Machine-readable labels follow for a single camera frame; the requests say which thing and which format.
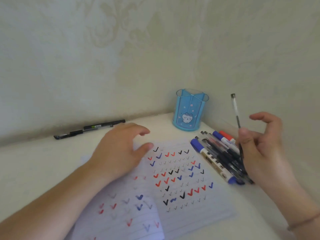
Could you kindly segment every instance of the notebook page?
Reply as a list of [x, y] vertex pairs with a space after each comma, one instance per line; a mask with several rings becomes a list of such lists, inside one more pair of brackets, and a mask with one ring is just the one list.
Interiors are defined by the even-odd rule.
[[154, 143], [143, 163], [152, 174], [152, 194], [166, 240], [235, 214], [189, 141]]
[[140, 164], [102, 189], [81, 213], [71, 239], [164, 239], [156, 204], [146, 187], [148, 180]]

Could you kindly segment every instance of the red marker cap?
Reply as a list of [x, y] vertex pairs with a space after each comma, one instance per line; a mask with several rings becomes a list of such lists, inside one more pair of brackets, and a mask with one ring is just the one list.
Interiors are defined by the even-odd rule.
[[233, 136], [230, 136], [229, 134], [227, 134], [226, 132], [224, 132], [223, 130], [219, 131], [220, 134], [222, 134], [227, 140], [232, 140], [234, 139]]

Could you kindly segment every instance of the pile of pens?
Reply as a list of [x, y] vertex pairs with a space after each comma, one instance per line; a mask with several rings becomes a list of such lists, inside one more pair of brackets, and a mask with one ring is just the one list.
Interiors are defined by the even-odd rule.
[[[233, 109], [236, 115], [238, 128], [240, 127], [239, 114], [236, 103], [236, 95], [231, 94]], [[201, 134], [191, 140], [194, 149], [214, 167], [219, 175], [228, 183], [240, 185], [254, 182], [249, 178], [243, 165], [243, 151], [241, 144], [239, 148], [233, 137], [224, 131], [214, 131], [212, 134], [201, 131]]]

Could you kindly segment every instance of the hand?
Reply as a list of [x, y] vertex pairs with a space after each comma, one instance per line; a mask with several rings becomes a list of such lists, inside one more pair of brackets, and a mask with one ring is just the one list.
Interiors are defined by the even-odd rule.
[[146, 143], [133, 150], [133, 139], [149, 133], [146, 127], [134, 123], [117, 125], [101, 139], [87, 166], [103, 179], [105, 185], [116, 180], [134, 169], [153, 148], [152, 143]]
[[264, 191], [297, 184], [282, 147], [282, 121], [267, 112], [250, 115], [252, 120], [267, 123], [264, 134], [239, 129], [244, 166], [248, 175]]

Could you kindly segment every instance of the blue pen holder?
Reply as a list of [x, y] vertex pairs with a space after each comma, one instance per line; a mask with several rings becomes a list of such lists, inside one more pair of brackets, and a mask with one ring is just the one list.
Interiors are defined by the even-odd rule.
[[195, 89], [180, 89], [176, 94], [178, 97], [173, 125], [183, 131], [199, 129], [202, 110], [209, 96]]

